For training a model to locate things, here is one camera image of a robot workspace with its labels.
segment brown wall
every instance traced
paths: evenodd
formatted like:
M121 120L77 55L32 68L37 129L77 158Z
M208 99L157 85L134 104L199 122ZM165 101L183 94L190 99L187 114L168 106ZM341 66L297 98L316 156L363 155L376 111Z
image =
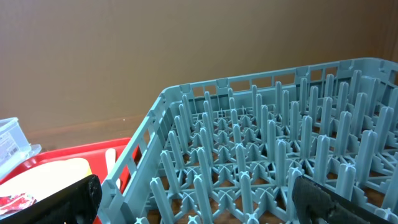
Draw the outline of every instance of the brown wall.
M0 118L145 114L171 85L382 57L393 0L0 1Z

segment red tray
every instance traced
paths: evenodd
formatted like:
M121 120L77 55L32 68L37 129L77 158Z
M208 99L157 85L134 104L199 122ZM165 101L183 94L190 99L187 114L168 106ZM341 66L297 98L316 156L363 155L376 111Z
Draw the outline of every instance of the red tray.
M41 164L77 157L84 158L88 161L88 163L90 164L91 172L97 175L102 183L108 174L108 171L106 170L105 151L109 148L114 148L116 150L116 158L118 158L129 141L130 138L121 138L40 153L19 164L13 171L5 176L5 178L0 180L0 185L5 183L7 180L17 176L18 174L21 174ZM141 158L141 152L138 147L134 151L132 158L135 161L139 161L139 159ZM120 191L122 193L126 188L129 179L130 174L126 167L120 175Z

